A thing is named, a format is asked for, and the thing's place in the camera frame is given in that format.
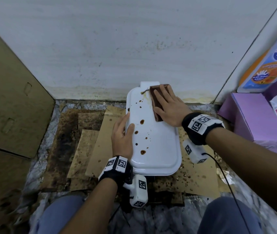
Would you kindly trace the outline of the person's right forearm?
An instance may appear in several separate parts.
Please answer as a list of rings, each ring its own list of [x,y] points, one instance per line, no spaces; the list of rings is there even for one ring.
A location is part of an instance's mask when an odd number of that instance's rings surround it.
[[[277,212],[277,153],[223,127],[209,131],[205,142]]]

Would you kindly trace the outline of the person's leg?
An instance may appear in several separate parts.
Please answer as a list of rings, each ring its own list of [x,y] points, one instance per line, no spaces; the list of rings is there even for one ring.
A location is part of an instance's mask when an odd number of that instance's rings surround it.
[[[197,234],[263,234],[259,217],[241,201],[219,197],[207,205]]]
[[[59,234],[84,204],[81,195],[66,195],[56,199],[43,212],[34,228],[34,234]]]

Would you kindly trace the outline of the black wristband with markers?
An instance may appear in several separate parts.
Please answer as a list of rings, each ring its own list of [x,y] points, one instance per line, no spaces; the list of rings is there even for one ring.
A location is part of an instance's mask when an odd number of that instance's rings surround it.
[[[98,177],[98,182],[109,178],[115,181],[118,188],[124,184],[132,184],[133,182],[133,167],[127,158],[115,156],[110,158]]]
[[[181,123],[190,141],[197,145],[206,145],[208,133],[215,128],[225,128],[223,122],[207,114],[193,112],[186,115]]]

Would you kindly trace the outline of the tan cardboard sheet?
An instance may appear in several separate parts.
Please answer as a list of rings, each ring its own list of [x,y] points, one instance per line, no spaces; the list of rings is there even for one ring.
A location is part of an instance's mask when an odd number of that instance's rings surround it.
[[[122,118],[125,115],[125,113],[126,110],[123,108],[107,106],[102,125],[85,172],[86,177],[98,178],[105,168],[108,160],[112,157],[111,134],[113,126],[119,118]]]

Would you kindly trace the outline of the dark stained cardboard sheet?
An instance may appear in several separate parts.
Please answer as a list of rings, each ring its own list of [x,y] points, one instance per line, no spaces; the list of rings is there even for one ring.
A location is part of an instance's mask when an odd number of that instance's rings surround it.
[[[105,111],[78,114],[78,130],[100,131]]]

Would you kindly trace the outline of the person's left leg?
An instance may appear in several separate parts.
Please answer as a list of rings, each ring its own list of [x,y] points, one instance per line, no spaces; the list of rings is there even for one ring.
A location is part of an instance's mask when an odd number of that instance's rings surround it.
[[[59,234],[84,204],[81,195],[66,195],[56,199],[43,212],[34,228],[34,234]]]

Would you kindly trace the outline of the large brown cardboard panel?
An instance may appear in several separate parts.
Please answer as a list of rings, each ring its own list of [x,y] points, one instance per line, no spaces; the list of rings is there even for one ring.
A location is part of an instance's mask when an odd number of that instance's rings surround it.
[[[0,150],[34,158],[55,100],[0,37]]]

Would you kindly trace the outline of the blue and orange bottle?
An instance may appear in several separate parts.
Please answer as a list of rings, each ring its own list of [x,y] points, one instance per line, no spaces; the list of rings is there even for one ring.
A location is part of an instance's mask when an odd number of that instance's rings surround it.
[[[277,81],[277,40],[243,74],[237,93],[262,93]]]

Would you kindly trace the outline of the spotted cardboard sheet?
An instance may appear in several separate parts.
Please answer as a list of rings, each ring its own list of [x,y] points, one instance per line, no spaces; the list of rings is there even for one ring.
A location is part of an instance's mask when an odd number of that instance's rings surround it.
[[[188,138],[182,127],[178,128],[182,162],[176,173],[170,176],[156,177],[153,188],[156,192],[169,191],[189,193],[209,198],[220,197],[215,161],[208,159],[199,164],[193,164],[185,149],[183,141]]]

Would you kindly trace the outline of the white ceramic tank lid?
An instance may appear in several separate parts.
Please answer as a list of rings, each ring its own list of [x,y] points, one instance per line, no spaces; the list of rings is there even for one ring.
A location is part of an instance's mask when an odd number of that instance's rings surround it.
[[[126,113],[130,113],[126,131],[135,125],[130,163],[133,173],[142,176],[170,176],[182,163],[178,128],[155,120],[149,88],[159,84],[142,81],[126,98]]]

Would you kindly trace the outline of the brown sponge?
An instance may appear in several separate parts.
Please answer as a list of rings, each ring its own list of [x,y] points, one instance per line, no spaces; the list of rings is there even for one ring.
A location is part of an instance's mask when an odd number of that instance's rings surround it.
[[[156,97],[156,95],[154,93],[155,90],[158,91],[158,93],[163,98],[164,98],[164,95],[163,95],[162,91],[160,90],[160,85],[150,86],[149,93],[150,93],[151,100],[152,100],[152,109],[153,109],[154,117],[155,117],[156,122],[162,122],[163,121],[162,117],[154,111],[155,107],[158,107],[161,110],[164,110],[162,105],[161,105],[161,103],[158,101],[158,99],[157,99],[157,97]]]

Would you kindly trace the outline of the person's left forearm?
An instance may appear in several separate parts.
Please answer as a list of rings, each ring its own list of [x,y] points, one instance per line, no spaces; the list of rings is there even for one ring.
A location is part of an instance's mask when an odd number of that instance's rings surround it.
[[[100,181],[59,234],[107,234],[117,189],[110,178]]]

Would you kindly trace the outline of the purple box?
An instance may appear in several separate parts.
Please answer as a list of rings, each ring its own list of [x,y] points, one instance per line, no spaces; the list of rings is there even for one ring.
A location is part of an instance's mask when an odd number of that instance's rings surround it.
[[[277,116],[262,94],[231,93],[218,114],[235,134],[277,153]]]

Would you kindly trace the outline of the person's left hand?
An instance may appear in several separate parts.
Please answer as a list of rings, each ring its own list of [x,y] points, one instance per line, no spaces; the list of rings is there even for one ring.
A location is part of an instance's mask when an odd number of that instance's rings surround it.
[[[130,112],[115,122],[111,135],[111,143],[112,157],[119,155],[130,161],[133,156],[133,139],[127,139],[125,132],[125,126],[129,117]]]

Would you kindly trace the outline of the person's right leg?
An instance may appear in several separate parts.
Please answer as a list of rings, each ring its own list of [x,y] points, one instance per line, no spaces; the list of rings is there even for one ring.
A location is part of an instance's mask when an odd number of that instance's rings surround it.
[[[263,234],[259,217],[241,201],[219,197],[207,205],[197,234]]]

